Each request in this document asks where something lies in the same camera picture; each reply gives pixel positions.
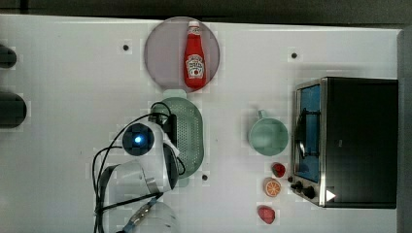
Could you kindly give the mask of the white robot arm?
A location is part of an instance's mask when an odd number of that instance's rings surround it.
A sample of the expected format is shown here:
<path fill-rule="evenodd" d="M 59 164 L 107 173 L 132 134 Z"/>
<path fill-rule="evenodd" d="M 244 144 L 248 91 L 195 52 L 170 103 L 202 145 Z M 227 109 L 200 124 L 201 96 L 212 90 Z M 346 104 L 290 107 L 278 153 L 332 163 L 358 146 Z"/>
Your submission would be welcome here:
<path fill-rule="evenodd" d="M 138 120 L 120 133 L 120 150 L 131 160 L 101 171 L 95 183 L 96 207 L 93 233 L 109 229 L 109 212 L 142 201 L 144 205 L 117 233 L 132 233 L 157 200 L 174 189 L 179 179 L 179 150 L 162 126 Z"/>

